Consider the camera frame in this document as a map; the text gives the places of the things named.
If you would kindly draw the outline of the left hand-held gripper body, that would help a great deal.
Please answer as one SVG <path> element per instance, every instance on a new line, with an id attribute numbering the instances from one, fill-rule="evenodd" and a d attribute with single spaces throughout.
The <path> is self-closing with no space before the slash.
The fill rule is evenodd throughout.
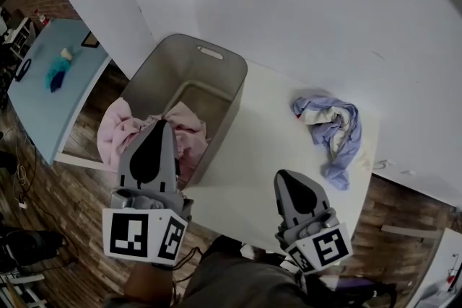
<path id="1" fill-rule="evenodd" d="M 180 192 L 116 188 L 103 209 L 105 255 L 123 260 L 175 265 L 193 200 Z"/>

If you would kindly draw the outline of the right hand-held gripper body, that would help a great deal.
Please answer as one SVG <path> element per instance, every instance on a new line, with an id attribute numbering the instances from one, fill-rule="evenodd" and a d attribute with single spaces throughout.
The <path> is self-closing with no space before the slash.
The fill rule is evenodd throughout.
<path id="1" fill-rule="evenodd" d="M 305 274 L 325 270 L 352 256 L 352 244 L 346 228 L 334 208 L 328 208 L 301 224 L 279 227 L 276 239 Z"/>

